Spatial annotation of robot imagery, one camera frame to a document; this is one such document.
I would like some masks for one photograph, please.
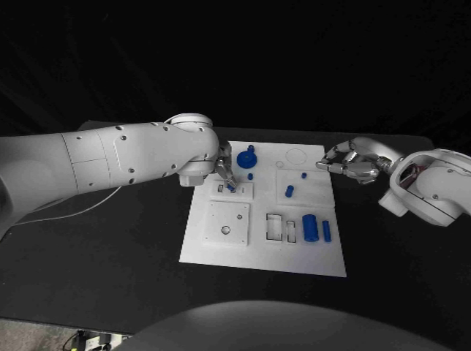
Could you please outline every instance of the white cable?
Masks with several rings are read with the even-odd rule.
[[[16,223],[15,225],[22,225],[22,224],[29,224],[29,223],[35,223],[35,222],[42,222],[42,221],[52,221],[54,219],[64,219],[64,218],[69,218],[77,216],[78,214],[82,214],[84,212],[91,211],[95,207],[98,207],[113,196],[114,194],[120,191],[121,186],[116,189],[114,193],[111,193],[104,200],[101,200],[98,202],[98,204],[95,204],[92,207],[90,207],[88,209],[82,210],[81,212],[77,212],[75,214],[69,214],[67,216],[59,216],[59,217],[52,217],[52,218],[42,218],[42,219],[35,219],[33,221],[28,221],[28,222],[22,222],[22,223]]]

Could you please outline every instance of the floor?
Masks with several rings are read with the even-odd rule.
[[[0,320],[0,351],[62,351],[75,332],[77,329]]]

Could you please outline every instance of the white board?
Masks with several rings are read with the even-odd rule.
[[[219,187],[219,175],[209,175],[205,185],[196,187],[180,262],[346,277],[330,173],[316,168],[325,147],[237,141],[231,145],[238,191]],[[258,163],[247,170],[238,166],[237,156],[250,145]],[[289,185],[296,188],[291,197],[286,197]],[[304,240],[306,214],[317,217],[320,240],[313,243]],[[267,238],[268,215],[281,215],[281,241]],[[280,216],[270,218],[274,232]],[[325,242],[325,220],[330,222],[330,243]]]

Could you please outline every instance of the blue small part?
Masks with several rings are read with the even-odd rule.
[[[286,190],[286,197],[291,197],[293,196],[293,190],[296,189],[296,187],[293,185],[289,185],[289,188]]]
[[[320,234],[317,232],[317,221],[313,214],[306,214],[303,217],[304,220],[304,239],[310,243],[320,240]]]
[[[244,151],[238,155],[238,165],[248,169],[252,168],[258,163],[258,157],[257,154],[254,153],[254,146],[250,145],[248,151]]]
[[[323,221],[323,232],[325,232],[325,241],[332,243],[332,233],[330,233],[330,223]]]

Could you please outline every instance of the cable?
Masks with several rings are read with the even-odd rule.
[[[64,218],[69,218],[69,217],[74,217],[80,214],[82,214],[84,212],[88,212],[91,211],[95,207],[98,207],[113,196],[114,194],[120,191],[121,189],[121,186],[116,189],[114,193],[111,193],[104,200],[101,200],[98,202],[98,204],[95,204],[92,207],[87,208],[85,210],[82,210],[81,212],[77,212],[75,214],[69,214],[67,216],[59,216],[59,217],[52,217],[52,218],[42,218],[42,219],[35,219],[33,221],[28,221],[28,222],[22,222],[22,223],[18,223],[15,225],[22,225],[22,224],[29,224],[29,223],[35,223],[35,222],[42,222],[42,221],[52,221],[54,219],[64,219]]]
[[[65,345],[64,345],[64,351],[68,351],[68,350],[67,350],[67,344],[68,344],[69,341],[77,337],[78,333],[80,333],[80,332],[77,332],[77,333],[69,337],[69,339],[67,340]]]

